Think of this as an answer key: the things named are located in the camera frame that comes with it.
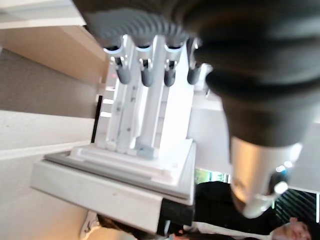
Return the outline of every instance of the white shelf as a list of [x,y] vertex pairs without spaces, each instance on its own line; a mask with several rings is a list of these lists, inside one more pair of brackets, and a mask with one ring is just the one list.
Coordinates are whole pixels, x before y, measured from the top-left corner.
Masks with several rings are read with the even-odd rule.
[[85,24],[71,0],[0,0],[0,29]]

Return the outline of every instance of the black jacket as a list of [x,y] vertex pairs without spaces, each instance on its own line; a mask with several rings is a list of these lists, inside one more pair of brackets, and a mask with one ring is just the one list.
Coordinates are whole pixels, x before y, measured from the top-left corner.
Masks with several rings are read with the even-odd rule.
[[268,235],[280,226],[272,208],[254,219],[242,216],[232,202],[230,185],[220,181],[196,186],[193,221],[260,235]]

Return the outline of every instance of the man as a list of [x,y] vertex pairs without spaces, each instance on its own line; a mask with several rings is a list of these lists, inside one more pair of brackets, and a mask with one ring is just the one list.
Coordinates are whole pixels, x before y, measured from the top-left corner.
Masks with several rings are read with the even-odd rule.
[[245,218],[234,207],[230,185],[214,181],[196,186],[192,227],[173,224],[171,231],[177,240],[318,240],[320,226],[313,225],[312,234],[295,217],[281,226],[271,208],[257,218]]

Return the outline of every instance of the white shirt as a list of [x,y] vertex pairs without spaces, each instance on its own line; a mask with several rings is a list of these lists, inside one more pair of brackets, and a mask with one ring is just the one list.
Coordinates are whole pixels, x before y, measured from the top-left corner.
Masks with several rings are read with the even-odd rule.
[[226,235],[236,240],[241,240],[245,238],[255,238],[259,240],[272,240],[272,234],[273,234],[273,232],[271,232],[269,235],[247,233],[242,231],[231,230],[221,226],[211,225],[206,222],[197,222],[197,221],[192,222],[192,226],[183,226],[183,229],[189,232],[200,232],[202,234]]

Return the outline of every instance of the white wall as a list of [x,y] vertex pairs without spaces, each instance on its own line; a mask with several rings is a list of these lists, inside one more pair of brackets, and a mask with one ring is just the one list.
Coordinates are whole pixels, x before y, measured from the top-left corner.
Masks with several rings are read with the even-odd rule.
[[[320,192],[320,109],[304,139],[300,158],[292,172],[290,187]],[[195,96],[188,137],[197,143],[196,167],[230,174],[229,134],[220,100]]]
[[0,110],[0,239],[78,240],[87,211],[30,188],[43,155],[88,144],[94,120]]

